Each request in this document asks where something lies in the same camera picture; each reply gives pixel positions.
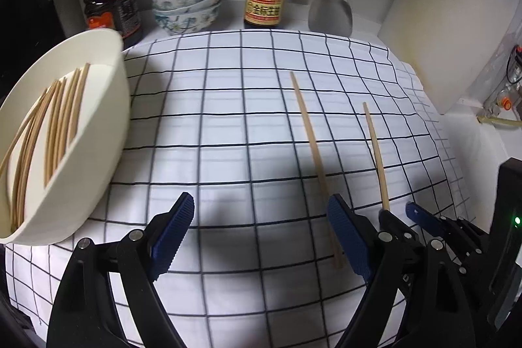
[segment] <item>stack of bowls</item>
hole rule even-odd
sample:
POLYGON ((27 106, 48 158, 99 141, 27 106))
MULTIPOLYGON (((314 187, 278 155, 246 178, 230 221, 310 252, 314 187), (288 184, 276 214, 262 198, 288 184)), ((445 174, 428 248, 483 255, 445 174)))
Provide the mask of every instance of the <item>stack of bowls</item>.
POLYGON ((212 24, 221 0, 152 0, 158 25, 170 35, 200 32, 212 24))

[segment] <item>metal spatula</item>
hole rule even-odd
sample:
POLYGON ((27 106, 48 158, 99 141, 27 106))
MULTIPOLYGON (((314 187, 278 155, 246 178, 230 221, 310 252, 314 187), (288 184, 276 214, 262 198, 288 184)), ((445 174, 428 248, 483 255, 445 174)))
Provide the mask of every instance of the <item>metal spatula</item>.
POLYGON ((350 37, 352 9, 347 0, 314 0, 310 5, 308 27, 317 33, 350 37))

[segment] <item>bottle neck label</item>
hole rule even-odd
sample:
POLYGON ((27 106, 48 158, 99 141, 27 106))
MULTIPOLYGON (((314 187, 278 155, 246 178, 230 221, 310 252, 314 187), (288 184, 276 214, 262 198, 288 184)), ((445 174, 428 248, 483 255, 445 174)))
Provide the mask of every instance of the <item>bottle neck label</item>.
POLYGON ((275 26, 281 21, 283 0, 246 0, 245 20, 260 26, 275 26))

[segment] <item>tablecloth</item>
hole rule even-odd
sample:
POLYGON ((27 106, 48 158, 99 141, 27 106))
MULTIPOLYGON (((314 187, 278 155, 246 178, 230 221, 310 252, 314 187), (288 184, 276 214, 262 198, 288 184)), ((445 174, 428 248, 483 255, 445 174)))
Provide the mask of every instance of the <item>tablecloth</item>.
MULTIPOLYGON (((322 34, 226 31, 127 50, 129 136, 105 195, 69 239, 7 246, 11 302, 45 339, 75 243, 121 239, 184 191, 196 214, 156 290, 188 347, 335 346, 365 286, 333 266, 325 207, 289 72, 295 72, 328 184, 378 228, 377 172, 363 111, 373 117, 391 210, 405 204, 473 220, 438 114, 408 64, 386 47, 322 34)), ((425 242, 430 236, 417 226, 425 242)), ((141 339, 111 275, 129 341, 141 339)), ((382 343, 404 310, 397 294, 382 343)))

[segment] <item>ribbed blue rubber pad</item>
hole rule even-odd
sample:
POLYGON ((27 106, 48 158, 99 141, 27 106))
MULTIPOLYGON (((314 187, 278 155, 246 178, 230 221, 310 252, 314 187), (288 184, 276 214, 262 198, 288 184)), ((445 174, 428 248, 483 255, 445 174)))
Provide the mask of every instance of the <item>ribbed blue rubber pad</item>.
POLYGON ((172 216, 158 241, 151 249, 152 264, 149 276, 152 281, 168 271, 187 230, 194 218, 194 198, 188 193, 182 195, 184 199, 172 216))
POLYGON ((433 237, 444 237, 444 228, 439 219, 414 202, 406 204, 406 215, 412 222, 417 223, 433 237))
POLYGON ((334 196, 328 200, 327 216, 353 271, 362 276, 365 282, 370 282, 373 277, 373 270, 370 266, 369 249, 348 214, 334 196))

